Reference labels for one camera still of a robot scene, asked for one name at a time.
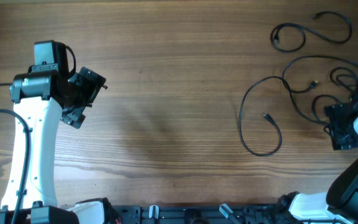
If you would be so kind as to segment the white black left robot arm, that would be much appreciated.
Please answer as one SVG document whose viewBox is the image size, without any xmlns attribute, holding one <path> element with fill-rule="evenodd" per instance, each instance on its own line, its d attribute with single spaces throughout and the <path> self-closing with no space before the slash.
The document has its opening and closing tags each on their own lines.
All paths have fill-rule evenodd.
<svg viewBox="0 0 358 224">
<path fill-rule="evenodd" d="M 16 133 L 11 173 L 1 200 L 0 223 L 119 223 L 108 199 L 60 208 L 54 187 L 55 144 L 60 122 L 80 128 L 106 79 L 70 68 L 72 49 L 54 40 L 34 44 L 34 64 L 9 84 Z"/>
</svg>

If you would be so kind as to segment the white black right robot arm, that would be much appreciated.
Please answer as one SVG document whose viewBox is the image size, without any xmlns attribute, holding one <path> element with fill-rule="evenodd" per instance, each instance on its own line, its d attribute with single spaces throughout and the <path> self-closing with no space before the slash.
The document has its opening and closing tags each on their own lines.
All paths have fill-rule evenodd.
<svg viewBox="0 0 358 224">
<path fill-rule="evenodd" d="M 324 112 L 333 148 L 358 146 L 358 87 L 348 103 L 327 106 Z M 358 158 L 327 192 L 282 195 L 272 209 L 272 218 L 279 215 L 291 223 L 358 223 Z"/>
</svg>

